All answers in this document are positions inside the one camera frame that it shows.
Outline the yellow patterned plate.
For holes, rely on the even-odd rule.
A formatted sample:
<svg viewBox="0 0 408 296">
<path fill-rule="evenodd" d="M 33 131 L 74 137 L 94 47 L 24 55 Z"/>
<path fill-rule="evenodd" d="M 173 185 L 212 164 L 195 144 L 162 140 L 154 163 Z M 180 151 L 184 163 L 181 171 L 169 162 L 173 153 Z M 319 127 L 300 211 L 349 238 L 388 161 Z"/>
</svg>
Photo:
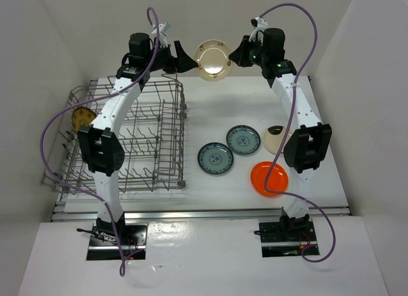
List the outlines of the yellow patterned plate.
<svg viewBox="0 0 408 296">
<path fill-rule="evenodd" d="M 87 107 L 77 107 L 71 114 L 71 125 L 74 133 L 78 133 L 81 126 L 88 126 L 96 118 L 96 113 Z"/>
</svg>

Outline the cream floral plate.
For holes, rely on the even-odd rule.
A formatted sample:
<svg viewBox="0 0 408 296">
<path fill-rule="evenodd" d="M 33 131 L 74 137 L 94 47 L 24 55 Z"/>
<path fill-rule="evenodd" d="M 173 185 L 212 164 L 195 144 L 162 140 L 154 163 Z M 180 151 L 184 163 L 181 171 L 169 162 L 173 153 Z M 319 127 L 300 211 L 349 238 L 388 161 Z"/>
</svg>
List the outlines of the cream floral plate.
<svg viewBox="0 0 408 296">
<path fill-rule="evenodd" d="M 221 40 L 207 40 L 201 43 L 194 53 L 198 63 L 197 75 L 203 80 L 216 82 L 227 77 L 233 64 L 229 59 L 230 48 Z"/>
</svg>

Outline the cream plate with black patch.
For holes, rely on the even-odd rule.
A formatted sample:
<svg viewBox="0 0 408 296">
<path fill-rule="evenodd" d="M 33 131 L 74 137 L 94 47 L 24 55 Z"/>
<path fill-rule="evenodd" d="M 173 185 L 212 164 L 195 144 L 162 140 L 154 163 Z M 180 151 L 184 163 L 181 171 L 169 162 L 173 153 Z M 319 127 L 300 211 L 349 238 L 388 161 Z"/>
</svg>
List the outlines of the cream plate with black patch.
<svg viewBox="0 0 408 296">
<path fill-rule="evenodd" d="M 265 130 L 263 144 L 269 152 L 274 155 L 277 154 L 285 132 L 286 127 L 281 125 L 271 126 Z"/>
</svg>

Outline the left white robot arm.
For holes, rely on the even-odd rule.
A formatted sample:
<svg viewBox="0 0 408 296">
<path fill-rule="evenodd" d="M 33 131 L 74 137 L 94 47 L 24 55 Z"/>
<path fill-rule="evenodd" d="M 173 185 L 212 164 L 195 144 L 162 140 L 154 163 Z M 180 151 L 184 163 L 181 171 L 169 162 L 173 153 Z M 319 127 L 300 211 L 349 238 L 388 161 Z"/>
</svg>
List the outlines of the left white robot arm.
<svg viewBox="0 0 408 296">
<path fill-rule="evenodd" d="M 176 54 L 159 39 L 151 40 L 146 33 L 134 33 L 129 38 L 129 51 L 117 70 L 112 97 L 88 126 L 78 130 L 82 159 L 92 172 L 96 195 L 102 200 L 96 227 L 111 244 L 126 239 L 124 210 L 119 198 L 119 170 L 124 164 L 125 151 L 119 142 L 120 128 L 125 116 L 142 93 L 153 71 L 185 73 L 198 64 L 174 43 Z"/>
</svg>

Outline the aluminium rail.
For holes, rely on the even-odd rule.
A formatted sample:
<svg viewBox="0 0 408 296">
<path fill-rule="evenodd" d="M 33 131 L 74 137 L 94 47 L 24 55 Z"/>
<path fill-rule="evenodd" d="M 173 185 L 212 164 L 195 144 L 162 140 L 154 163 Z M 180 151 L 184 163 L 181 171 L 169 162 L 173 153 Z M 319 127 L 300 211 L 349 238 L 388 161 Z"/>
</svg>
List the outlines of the aluminium rail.
<svg viewBox="0 0 408 296">
<path fill-rule="evenodd" d="M 196 210 L 196 211 L 129 211 L 125 213 L 128 223 L 147 223 L 151 221 L 203 221 L 211 219 L 269 219 L 278 218 L 280 209 L 230 209 L 230 210 Z M 97 212 L 70 211 L 58 206 L 50 217 L 51 222 L 95 221 Z"/>
</svg>

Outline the blue floral plate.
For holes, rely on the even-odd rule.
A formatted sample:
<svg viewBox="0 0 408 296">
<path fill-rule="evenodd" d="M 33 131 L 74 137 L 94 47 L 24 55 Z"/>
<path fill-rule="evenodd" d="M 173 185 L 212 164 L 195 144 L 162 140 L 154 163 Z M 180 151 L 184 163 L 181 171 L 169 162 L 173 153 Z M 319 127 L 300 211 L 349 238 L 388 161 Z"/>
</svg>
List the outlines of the blue floral plate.
<svg viewBox="0 0 408 296">
<path fill-rule="evenodd" d="M 232 168 L 234 156 L 227 145 L 210 142 L 198 151 L 197 161 L 204 172 L 210 175 L 223 175 Z"/>
<path fill-rule="evenodd" d="M 259 133 L 252 127 L 237 125 L 226 134 L 227 146 L 236 154 L 248 156 L 254 154 L 261 145 Z"/>
</svg>

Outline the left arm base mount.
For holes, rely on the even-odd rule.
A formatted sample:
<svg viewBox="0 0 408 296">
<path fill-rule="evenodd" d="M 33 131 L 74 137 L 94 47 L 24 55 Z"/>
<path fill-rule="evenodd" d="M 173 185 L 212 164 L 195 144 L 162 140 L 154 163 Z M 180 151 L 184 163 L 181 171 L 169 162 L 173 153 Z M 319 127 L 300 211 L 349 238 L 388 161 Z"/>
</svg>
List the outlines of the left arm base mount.
<svg viewBox="0 0 408 296">
<path fill-rule="evenodd" d="M 87 261 L 120 260 L 119 247 L 114 235 L 100 232 L 96 225 L 91 229 L 77 228 L 77 232 L 89 235 Z M 120 246 L 128 260 L 144 260 L 146 257 L 147 224 L 126 225 L 121 230 Z"/>
</svg>

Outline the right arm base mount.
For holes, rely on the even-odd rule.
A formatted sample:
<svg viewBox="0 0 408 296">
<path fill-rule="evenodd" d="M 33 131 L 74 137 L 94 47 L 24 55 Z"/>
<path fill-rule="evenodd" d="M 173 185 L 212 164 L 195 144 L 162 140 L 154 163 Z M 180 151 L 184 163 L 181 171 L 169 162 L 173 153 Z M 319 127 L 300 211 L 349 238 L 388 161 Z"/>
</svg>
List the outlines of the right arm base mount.
<svg viewBox="0 0 408 296">
<path fill-rule="evenodd" d="M 253 232 L 261 243 L 263 258 L 301 256 L 318 256 L 319 248 L 314 224 L 311 220 L 305 228 L 284 232 L 279 222 L 259 222 L 259 228 Z"/>
</svg>

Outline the orange plate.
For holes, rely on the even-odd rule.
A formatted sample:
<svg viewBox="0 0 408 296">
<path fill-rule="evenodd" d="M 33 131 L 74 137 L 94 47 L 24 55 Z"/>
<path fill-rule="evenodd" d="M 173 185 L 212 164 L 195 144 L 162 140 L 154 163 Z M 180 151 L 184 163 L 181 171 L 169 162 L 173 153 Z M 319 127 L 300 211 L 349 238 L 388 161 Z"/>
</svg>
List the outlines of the orange plate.
<svg viewBox="0 0 408 296">
<path fill-rule="evenodd" d="M 251 170 L 250 180 L 253 188 L 258 194 L 269 198 L 275 198 L 279 196 L 279 192 L 287 190 L 289 177 L 285 169 L 280 165 L 275 164 L 265 188 L 265 180 L 271 165 L 271 161 L 262 161 L 256 164 Z"/>
</svg>

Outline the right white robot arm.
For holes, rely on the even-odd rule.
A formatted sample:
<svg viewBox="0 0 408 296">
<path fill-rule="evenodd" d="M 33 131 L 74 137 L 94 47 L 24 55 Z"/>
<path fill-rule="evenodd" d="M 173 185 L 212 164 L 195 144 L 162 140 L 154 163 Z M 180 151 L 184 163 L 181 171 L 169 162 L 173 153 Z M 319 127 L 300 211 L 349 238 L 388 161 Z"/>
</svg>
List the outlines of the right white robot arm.
<svg viewBox="0 0 408 296">
<path fill-rule="evenodd" d="M 276 93 L 289 116 L 284 147 L 279 150 L 289 167 L 289 195 L 284 200 L 278 233 L 286 241 L 295 241 L 309 225 L 310 187 L 313 176 L 325 159 L 332 128 L 314 113 L 300 84 L 299 72 L 285 58 L 285 34 L 278 28 L 256 28 L 245 35 L 230 54 L 239 67 L 259 66 L 261 74 Z"/>
</svg>

